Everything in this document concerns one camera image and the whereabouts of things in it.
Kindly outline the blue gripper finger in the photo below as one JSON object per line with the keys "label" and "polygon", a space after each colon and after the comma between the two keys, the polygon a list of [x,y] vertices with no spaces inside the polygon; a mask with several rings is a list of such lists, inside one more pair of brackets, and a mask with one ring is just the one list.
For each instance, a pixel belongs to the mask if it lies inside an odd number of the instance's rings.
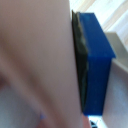
{"label": "blue gripper finger", "polygon": [[94,13],[72,13],[82,113],[101,116],[112,59],[116,57]]}

